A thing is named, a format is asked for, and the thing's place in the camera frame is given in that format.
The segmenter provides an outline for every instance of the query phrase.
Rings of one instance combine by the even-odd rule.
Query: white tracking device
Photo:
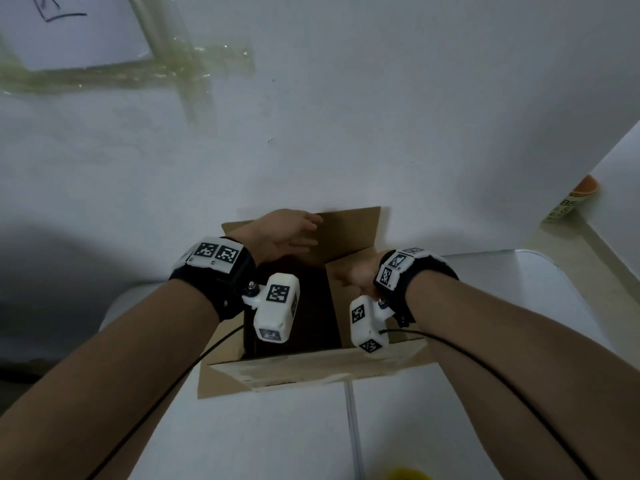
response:
[[[256,287],[260,291],[242,299],[246,305],[257,308],[253,327],[258,338],[277,344],[286,342],[300,302],[300,282],[293,274],[275,273],[266,286],[252,285],[250,291]]]
[[[374,356],[377,351],[389,345],[388,335],[380,334],[380,330],[386,329],[385,320],[393,316],[391,308],[382,308],[380,302],[362,295],[351,302],[349,311],[353,345]]]

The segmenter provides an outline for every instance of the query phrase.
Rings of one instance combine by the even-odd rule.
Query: beige floor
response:
[[[640,283],[580,215],[540,224],[521,248],[555,261],[591,307],[620,356],[640,369]]]

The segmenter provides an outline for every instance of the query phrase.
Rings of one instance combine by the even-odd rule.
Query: person's right hand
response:
[[[363,259],[354,265],[336,272],[335,277],[342,282],[343,286],[354,285],[360,289],[360,294],[368,294],[370,297],[378,299],[378,291],[373,286],[373,280],[378,275],[380,269],[380,259],[388,251],[382,251],[372,258]]]

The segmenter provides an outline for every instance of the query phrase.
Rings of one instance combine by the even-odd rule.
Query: wire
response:
[[[540,423],[542,423],[542,426],[544,426],[547,429],[549,434],[551,434],[551,436],[553,436],[553,438],[558,442],[558,444],[560,444],[560,446],[564,449],[565,453],[567,453],[567,455],[569,455],[569,457],[573,460],[573,462],[576,464],[576,466],[578,468],[580,468],[580,471],[582,472],[582,474],[585,477],[587,477],[589,480],[598,480],[596,475],[594,475],[594,473],[587,466],[587,464],[584,462],[584,460],[580,458],[580,455],[578,455],[578,453],[576,453],[576,451],[573,448],[571,448],[569,443],[567,443],[567,441],[560,435],[560,433],[558,433],[556,431],[556,429],[551,425],[551,423],[549,423],[547,418],[542,416],[542,413],[540,411],[538,411],[536,409],[536,407],[529,402],[529,400],[524,396],[523,393],[521,393],[516,388],[516,386],[514,386],[511,382],[509,382],[500,372],[496,371],[491,365],[487,364],[484,360],[482,360],[482,359],[476,357],[475,355],[471,354],[471,352],[468,352],[468,351],[464,350],[462,347],[453,344],[452,342],[448,341],[447,339],[443,339],[443,338],[438,337],[436,335],[433,335],[431,333],[425,333],[423,331],[415,331],[415,330],[401,330],[401,329],[398,329],[398,328],[389,328],[387,330],[380,330],[380,333],[386,333],[386,332],[389,332],[389,331],[400,331],[400,332],[403,332],[403,333],[414,333],[416,335],[421,335],[423,337],[427,337],[428,339],[432,339],[432,340],[435,340],[436,342],[440,342],[441,344],[444,344],[444,345],[452,348],[456,352],[460,352],[460,354],[462,354],[462,355],[468,357],[469,359],[473,360],[476,364],[478,364],[480,367],[482,367],[485,371],[489,372],[493,377],[498,379],[503,384],[503,386],[507,387],[507,389],[509,389],[520,400],[520,402],[522,402],[527,407],[527,409],[533,414],[533,416],[535,416],[536,419],[538,421],[540,421]]]
[[[175,389],[175,387],[178,386],[178,384],[180,384],[181,380],[183,380],[185,377],[187,377],[188,373],[197,364],[199,364],[199,362],[202,359],[204,359],[204,357],[206,357],[206,355],[208,355],[213,349],[218,347],[226,339],[231,337],[234,333],[236,333],[237,331],[242,330],[243,328],[244,328],[244,325],[240,325],[238,328],[230,331],[228,334],[226,334],[224,337],[222,337],[219,341],[217,341],[215,344],[213,344],[211,347],[209,347],[207,350],[205,350],[203,352],[203,354],[200,357],[198,357],[194,363],[192,363],[190,366],[188,366],[187,370],[185,370],[183,373],[181,373],[180,377],[178,377],[178,379],[174,380],[173,384],[171,384],[171,386],[169,386],[169,389],[164,391],[164,394],[162,396],[160,396],[160,399],[158,399],[154,403],[154,405],[151,406],[148,409],[148,411],[144,414],[144,416],[142,416],[142,418],[140,418],[140,420],[137,423],[135,423],[135,425],[133,425],[133,428],[131,428],[129,430],[129,432],[122,437],[122,439],[118,442],[118,444],[116,446],[114,446],[114,448],[109,452],[109,454],[105,457],[105,459],[102,460],[102,462],[100,462],[100,465],[98,465],[94,469],[94,471],[91,472],[91,474],[86,478],[86,480],[93,480],[94,478],[96,478],[96,476],[98,476],[98,474],[107,466],[107,464],[113,459],[113,457],[117,455],[118,451],[120,451],[122,449],[122,447],[127,443],[127,441],[129,441],[131,439],[131,437],[136,434],[136,431],[140,429],[140,427],[145,423],[145,421],[147,421],[147,419],[149,419],[151,414],[153,414],[156,411],[156,409],[158,409],[160,404],[162,404],[162,402],[167,398],[167,396],[169,396],[169,394],[171,394],[171,391],[173,389]]]

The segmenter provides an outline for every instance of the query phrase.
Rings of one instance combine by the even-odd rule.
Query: white paper sheet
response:
[[[0,0],[0,31],[30,70],[151,56],[128,0]]]

